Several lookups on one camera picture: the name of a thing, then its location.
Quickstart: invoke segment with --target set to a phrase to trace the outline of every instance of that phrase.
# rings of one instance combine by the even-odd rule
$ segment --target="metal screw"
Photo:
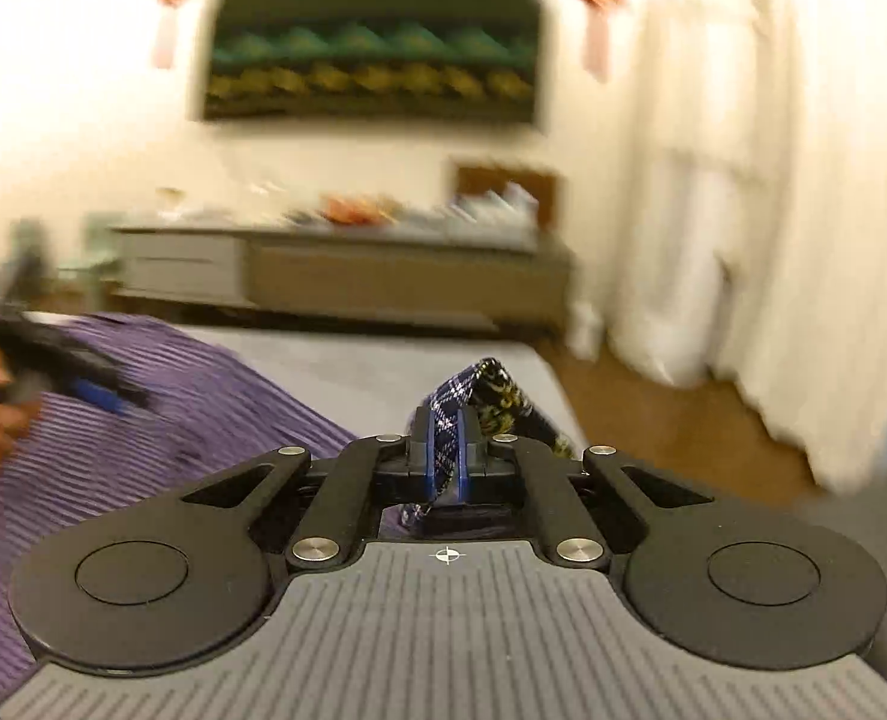
[[[320,562],[321,560],[330,560],[339,552],[339,544],[332,538],[322,538],[322,536],[310,536],[310,538],[301,538],[296,544],[293,544],[293,554],[301,560],[309,560],[309,562]]]
[[[592,538],[567,538],[557,544],[557,555],[572,562],[593,562],[603,557],[603,546]]]

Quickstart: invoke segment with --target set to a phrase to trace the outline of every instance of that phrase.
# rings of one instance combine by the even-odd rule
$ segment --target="crosshair logo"
[[[459,560],[461,557],[464,557],[464,553],[458,552],[450,547],[443,547],[443,549],[438,549],[437,552],[434,552],[434,557],[440,562],[445,562],[446,565],[450,565],[454,560]]]

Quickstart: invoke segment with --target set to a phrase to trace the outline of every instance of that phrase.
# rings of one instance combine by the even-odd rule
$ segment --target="circular pad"
[[[37,654],[75,666],[146,671],[203,656],[272,589],[248,524],[171,496],[58,531],[16,565],[13,619]]]
[[[819,584],[819,570],[802,552],[782,544],[744,541],[710,556],[710,580],[730,598],[779,607],[806,598]]]
[[[83,592],[122,607],[170,595],[186,578],[186,555],[156,541],[110,544],[91,552],[77,567],[77,585]]]
[[[883,619],[886,578],[838,533],[739,501],[648,512],[623,576],[661,637],[720,664],[806,668],[860,653]]]

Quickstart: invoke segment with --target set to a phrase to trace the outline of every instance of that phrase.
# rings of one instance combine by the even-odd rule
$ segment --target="chair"
[[[44,276],[50,274],[50,242],[47,230],[41,220],[36,217],[23,217],[10,223],[8,233],[10,244],[7,256],[0,261],[0,268],[15,262],[21,255],[29,252],[38,254],[44,266]]]
[[[111,229],[123,214],[94,213],[83,219],[80,258],[61,264],[58,277],[63,281],[76,282],[83,293],[83,306],[90,313],[106,307],[104,284],[111,280],[120,268],[120,253],[116,234]]]

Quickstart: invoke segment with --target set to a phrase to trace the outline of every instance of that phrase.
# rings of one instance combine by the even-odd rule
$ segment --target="cabinet drawer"
[[[199,235],[125,235],[127,290],[170,299],[243,300],[243,242]]]
[[[176,235],[128,233],[121,236],[127,260],[186,260],[210,265],[234,265],[240,257],[240,241],[226,235]]]
[[[310,314],[475,314],[511,322],[565,316],[568,269],[526,255],[418,247],[253,245],[249,297]]]

